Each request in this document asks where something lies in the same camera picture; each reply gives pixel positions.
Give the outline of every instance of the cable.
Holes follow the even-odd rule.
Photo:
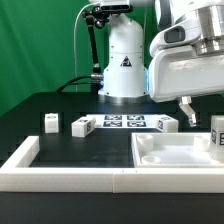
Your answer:
[[[79,17],[81,16],[82,12],[90,7],[90,6],[95,6],[95,5],[99,5],[100,2],[95,2],[95,3],[91,3],[88,4],[86,6],[84,6],[80,12],[78,13],[78,16],[76,17],[76,21],[75,21],[75,26],[74,26],[74,61],[75,61],[75,78],[78,78],[78,69],[77,69],[77,49],[76,49],[76,32],[77,32],[77,26],[78,26],[78,20]]]
[[[89,78],[91,78],[91,75],[86,75],[86,76],[79,76],[79,77],[76,77],[76,78],[74,78],[74,79],[68,81],[67,83],[65,83],[63,86],[59,87],[56,91],[57,91],[58,93],[61,93],[62,90],[63,90],[64,88],[66,88],[67,86],[69,86],[69,85],[71,85],[71,84],[75,84],[74,82],[77,82],[77,81],[79,81],[79,80],[81,80],[81,79],[89,79]]]

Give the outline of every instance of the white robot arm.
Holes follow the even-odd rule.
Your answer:
[[[99,98],[116,104],[138,103],[149,99],[148,70],[143,65],[143,29],[124,13],[134,7],[147,7],[154,0],[90,0],[99,2],[94,14],[109,15],[109,64],[103,72]],[[100,28],[100,19],[96,26]]]
[[[150,46],[150,96],[156,102],[178,99],[195,126],[191,97],[224,90],[224,0],[168,2],[171,25]]]

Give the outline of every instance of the black table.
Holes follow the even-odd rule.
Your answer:
[[[0,165],[27,136],[38,135],[41,150],[33,167],[133,167],[131,133],[156,130],[96,129],[74,140],[71,123],[86,114],[167,114],[179,120],[180,132],[210,132],[211,115],[224,114],[219,95],[195,98],[192,106],[201,118],[194,129],[176,101],[117,106],[90,93],[37,93],[0,118]],[[45,134],[44,115],[54,112],[60,133]],[[79,147],[71,152],[74,141]],[[224,223],[224,194],[0,192],[0,223]]]

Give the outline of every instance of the black cable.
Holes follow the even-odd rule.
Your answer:
[[[74,78],[74,79],[68,81],[67,83],[65,83],[63,86],[59,87],[56,91],[57,91],[58,93],[61,93],[62,90],[63,90],[64,88],[66,88],[67,86],[69,86],[70,84],[72,84],[72,83],[74,83],[74,82],[77,82],[77,81],[79,81],[79,80],[81,80],[81,79],[89,79],[89,78],[91,78],[91,75],[84,75],[84,76],[76,77],[76,78]]]

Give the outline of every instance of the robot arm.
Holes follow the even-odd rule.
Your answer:
[[[150,46],[150,96],[156,102],[178,99],[195,126],[191,97],[224,90],[224,0],[169,0],[169,5],[171,26]]]

